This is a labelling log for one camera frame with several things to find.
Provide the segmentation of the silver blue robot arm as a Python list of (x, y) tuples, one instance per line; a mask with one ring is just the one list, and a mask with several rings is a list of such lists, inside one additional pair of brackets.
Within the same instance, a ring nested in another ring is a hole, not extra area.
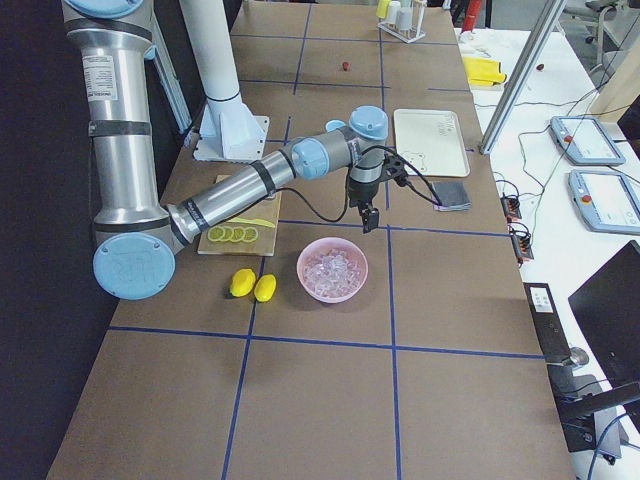
[(108, 293), (126, 300), (162, 291), (175, 255), (196, 236), (272, 196), (288, 182), (313, 180), (340, 168), (363, 228), (378, 225), (372, 201), (383, 179), (379, 147), (389, 120), (376, 106), (355, 109), (347, 122), (261, 152), (267, 121), (242, 100), (220, 1), (184, 1), (181, 11), (207, 97), (207, 148), (243, 167), (177, 205), (158, 199), (144, 60), (152, 49), (149, 1), (66, 1), (67, 36), (81, 51), (90, 110), (88, 135), (102, 206), (94, 220), (93, 270)]

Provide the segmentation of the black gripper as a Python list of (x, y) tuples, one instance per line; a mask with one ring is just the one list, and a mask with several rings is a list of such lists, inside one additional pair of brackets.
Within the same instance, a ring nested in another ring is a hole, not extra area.
[(381, 167), (353, 167), (347, 183), (348, 204), (351, 208), (360, 208), (362, 231), (369, 233), (379, 227), (379, 211), (373, 201), (378, 194)]

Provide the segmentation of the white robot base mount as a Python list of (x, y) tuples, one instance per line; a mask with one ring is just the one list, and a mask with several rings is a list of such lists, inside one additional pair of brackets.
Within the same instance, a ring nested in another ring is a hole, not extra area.
[(240, 97), (225, 102), (208, 99), (194, 158), (236, 163), (259, 160), (269, 125), (268, 116), (254, 115)]

